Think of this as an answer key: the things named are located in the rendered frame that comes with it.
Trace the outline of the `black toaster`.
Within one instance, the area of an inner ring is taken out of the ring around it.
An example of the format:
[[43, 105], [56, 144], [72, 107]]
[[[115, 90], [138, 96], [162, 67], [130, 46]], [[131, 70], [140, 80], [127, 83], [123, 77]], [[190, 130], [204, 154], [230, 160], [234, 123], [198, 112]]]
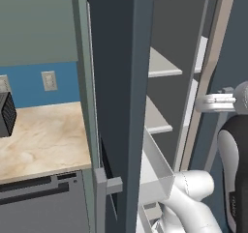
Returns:
[[0, 93], [0, 137], [11, 136], [15, 122], [16, 108], [11, 93]]

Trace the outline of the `beige wall socket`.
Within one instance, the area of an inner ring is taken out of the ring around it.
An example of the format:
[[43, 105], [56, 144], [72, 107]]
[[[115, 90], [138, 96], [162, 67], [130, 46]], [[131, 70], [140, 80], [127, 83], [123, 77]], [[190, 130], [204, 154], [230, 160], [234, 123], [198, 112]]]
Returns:
[[10, 92], [10, 91], [11, 91], [11, 87], [8, 76], [6, 74], [0, 75], [0, 93]]
[[57, 89], [55, 71], [42, 72], [42, 79], [46, 91], [55, 91]]

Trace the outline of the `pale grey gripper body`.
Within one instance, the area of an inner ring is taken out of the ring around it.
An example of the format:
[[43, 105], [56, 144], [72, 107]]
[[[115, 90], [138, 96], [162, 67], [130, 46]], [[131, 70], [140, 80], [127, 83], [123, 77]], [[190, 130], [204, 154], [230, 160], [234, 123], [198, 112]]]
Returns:
[[195, 109], [198, 112], [232, 112], [235, 101], [232, 94], [209, 94], [196, 99]]

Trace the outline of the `grey-green tall housing panel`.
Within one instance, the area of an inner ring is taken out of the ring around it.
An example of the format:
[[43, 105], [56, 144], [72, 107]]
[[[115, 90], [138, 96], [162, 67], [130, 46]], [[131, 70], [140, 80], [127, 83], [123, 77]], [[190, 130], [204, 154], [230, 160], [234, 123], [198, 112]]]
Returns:
[[94, 169], [99, 167], [99, 145], [94, 72], [87, 0], [72, 0], [77, 43], [77, 80], [91, 167], [83, 172], [90, 233], [97, 233]]

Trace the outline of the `grey-green wall cupboard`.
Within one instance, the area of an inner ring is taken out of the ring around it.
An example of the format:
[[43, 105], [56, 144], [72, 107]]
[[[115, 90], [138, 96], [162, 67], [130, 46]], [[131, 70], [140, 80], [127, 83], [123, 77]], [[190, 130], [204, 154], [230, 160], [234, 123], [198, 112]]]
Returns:
[[72, 0], [0, 0], [0, 67], [76, 59]]

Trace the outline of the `grey dishwasher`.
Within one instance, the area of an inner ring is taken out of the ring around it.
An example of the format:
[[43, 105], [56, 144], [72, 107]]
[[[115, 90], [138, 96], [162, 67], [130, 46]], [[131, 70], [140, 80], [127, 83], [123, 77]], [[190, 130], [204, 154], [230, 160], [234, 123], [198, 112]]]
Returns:
[[89, 233], [82, 172], [1, 184], [0, 233]]

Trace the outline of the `fridge door with beige edge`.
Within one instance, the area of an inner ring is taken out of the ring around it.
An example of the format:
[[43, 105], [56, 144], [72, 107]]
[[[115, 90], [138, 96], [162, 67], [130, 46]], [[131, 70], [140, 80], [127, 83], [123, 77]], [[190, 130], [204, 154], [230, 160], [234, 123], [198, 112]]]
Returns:
[[[197, 95], [214, 94], [248, 80], [248, 0], [217, 0]], [[215, 200], [223, 196], [220, 161], [208, 161], [218, 124], [217, 112], [194, 111], [180, 168], [213, 175]]]

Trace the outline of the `white fridge shelf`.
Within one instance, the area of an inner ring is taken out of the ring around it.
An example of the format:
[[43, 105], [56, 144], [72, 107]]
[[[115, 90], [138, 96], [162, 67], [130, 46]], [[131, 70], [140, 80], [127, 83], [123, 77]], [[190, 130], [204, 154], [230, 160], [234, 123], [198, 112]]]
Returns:
[[153, 101], [146, 97], [145, 121], [144, 124], [150, 133], [161, 133], [172, 131], [172, 126], [160, 113]]
[[182, 70], [170, 62], [153, 47], [150, 48], [149, 77], [181, 75]]

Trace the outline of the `fridge with grey interior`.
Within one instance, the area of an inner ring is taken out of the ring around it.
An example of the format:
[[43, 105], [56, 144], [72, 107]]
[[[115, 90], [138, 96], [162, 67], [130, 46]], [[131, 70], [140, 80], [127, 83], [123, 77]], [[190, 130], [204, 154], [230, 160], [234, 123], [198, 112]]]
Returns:
[[[202, 71], [216, 0], [154, 0], [151, 47], [182, 70], [148, 77], [147, 97], [172, 126], [150, 133], [173, 174], [180, 169]], [[163, 217], [159, 202], [138, 206], [136, 233], [156, 233]]]

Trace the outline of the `dark blue fridge door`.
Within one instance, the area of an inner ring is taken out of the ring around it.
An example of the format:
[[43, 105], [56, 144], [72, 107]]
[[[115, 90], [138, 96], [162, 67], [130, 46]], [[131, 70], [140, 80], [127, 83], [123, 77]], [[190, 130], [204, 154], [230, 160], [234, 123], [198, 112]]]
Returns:
[[89, 0], [102, 163], [122, 191], [107, 196], [104, 233], [136, 233], [154, 0]]

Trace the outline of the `clear fridge bin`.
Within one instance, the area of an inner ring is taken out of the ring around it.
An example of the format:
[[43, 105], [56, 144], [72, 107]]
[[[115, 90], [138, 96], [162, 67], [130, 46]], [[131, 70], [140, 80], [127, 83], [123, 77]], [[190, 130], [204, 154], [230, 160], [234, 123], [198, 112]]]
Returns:
[[139, 179], [139, 204], [166, 200], [171, 195], [174, 174], [155, 140], [144, 129]]

